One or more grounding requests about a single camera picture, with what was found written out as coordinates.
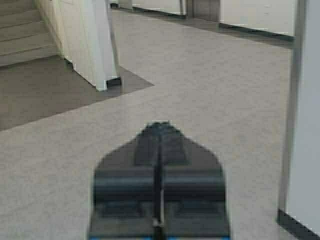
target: black robot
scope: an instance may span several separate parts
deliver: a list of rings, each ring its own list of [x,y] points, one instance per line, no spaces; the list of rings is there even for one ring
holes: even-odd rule
[[[89,240],[229,240],[223,169],[168,122],[148,125],[95,169]]]

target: stair step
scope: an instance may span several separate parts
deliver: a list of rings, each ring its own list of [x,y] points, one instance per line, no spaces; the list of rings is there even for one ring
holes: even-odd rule
[[[23,63],[35,59],[42,59],[55,55],[58,55],[58,49],[56,46],[41,47],[23,52],[17,52],[9,55],[0,56],[0,67],[17,63]]]
[[[17,1],[10,1],[10,2],[5,0],[2,2],[3,3],[1,4],[1,7],[0,7],[0,16],[22,13],[32,9],[36,9],[36,6],[33,0],[17,0]]]
[[[39,21],[42,21],[42,18],[38,10],[0,16],[0,29]]]
[[[53,46],[54,42],[49,33],[23,37],[0,42],[0,56],[23,52],[31,49]]]
[[[47,27],[43,21],[4,27],[0,28],[0,42],[45,34],[47,32]]]

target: gray floor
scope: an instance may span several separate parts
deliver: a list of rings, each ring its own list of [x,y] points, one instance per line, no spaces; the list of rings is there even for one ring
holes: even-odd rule
[[[0,239],[84,239],[95,165],[170,120],[215,152],[235,240],[276,224],[291,50],[113,11],[121,66],[155,86],[0,132]]]
[[[59,56],[0,67],[0,131],[152,86],[120,75],[122,86],[98,92]]]

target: wall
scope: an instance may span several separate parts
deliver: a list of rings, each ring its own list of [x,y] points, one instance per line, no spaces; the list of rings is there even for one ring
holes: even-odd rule
[[[320,1],[306,1],[286,212],[320,236]]]
[[[36,0],[61,55],[97,90],[118,77],[107,0]]]
[[[68,59],[69,49],[68,46],[64,44],[65,32],[63,28],[61,28],[62,17],[60,13],[56,11],[56,9],[59,8],[59,1],[34,0],[34,2],[39,9],[61,55]]]
[[[132,0],[133,7],[155,10],[170,14],[181,14],[181,0]],[[182,0],[182,15],[187,14],[186,0]]]
[[[220,22],[294,36],[297,0],[221,0]]]

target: doorway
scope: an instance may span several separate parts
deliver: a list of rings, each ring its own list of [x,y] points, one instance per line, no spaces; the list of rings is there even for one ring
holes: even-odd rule
[[[192,6],[194,18],[219,22],[220,0],[194,0]]]

